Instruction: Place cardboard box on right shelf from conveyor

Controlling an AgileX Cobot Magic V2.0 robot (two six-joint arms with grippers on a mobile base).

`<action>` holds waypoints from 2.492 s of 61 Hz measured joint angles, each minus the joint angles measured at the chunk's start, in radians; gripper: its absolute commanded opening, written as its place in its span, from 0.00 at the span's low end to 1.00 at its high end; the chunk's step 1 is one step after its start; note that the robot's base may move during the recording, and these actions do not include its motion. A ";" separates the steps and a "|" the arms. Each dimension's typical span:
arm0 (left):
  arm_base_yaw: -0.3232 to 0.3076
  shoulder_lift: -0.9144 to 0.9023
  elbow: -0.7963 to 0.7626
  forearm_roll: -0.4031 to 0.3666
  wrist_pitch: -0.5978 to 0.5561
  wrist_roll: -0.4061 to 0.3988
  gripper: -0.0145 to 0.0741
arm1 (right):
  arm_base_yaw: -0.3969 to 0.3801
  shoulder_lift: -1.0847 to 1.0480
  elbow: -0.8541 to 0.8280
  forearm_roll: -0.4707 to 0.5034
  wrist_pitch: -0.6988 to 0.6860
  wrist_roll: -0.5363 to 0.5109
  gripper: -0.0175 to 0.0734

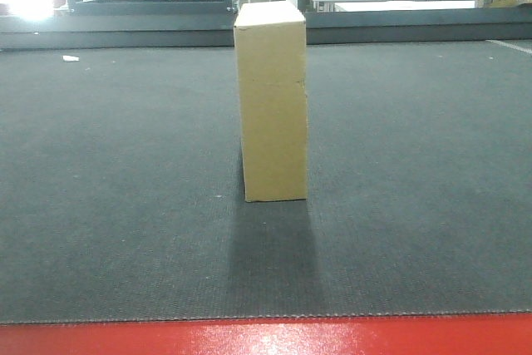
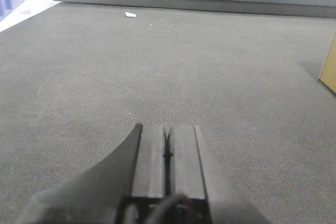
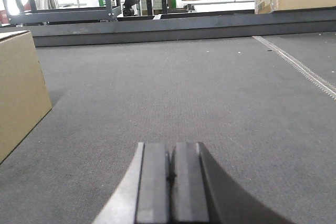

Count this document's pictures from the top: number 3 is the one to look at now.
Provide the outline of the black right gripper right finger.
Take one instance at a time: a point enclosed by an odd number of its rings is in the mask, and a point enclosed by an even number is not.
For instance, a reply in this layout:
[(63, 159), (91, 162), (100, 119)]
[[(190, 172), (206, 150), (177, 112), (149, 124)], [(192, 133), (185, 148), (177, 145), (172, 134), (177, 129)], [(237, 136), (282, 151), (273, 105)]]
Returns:
[(173, 223), (290, 223), (219, 165), (204, 143), (178, 142), (172, 156)]

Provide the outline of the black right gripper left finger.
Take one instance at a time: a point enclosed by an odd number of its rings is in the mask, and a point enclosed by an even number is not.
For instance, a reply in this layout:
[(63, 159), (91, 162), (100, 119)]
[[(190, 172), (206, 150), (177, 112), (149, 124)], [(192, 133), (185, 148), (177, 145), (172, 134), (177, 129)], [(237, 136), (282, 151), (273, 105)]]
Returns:
[(93, 223), (169, 223), (169, 153), (138, 143), (122, 181)]

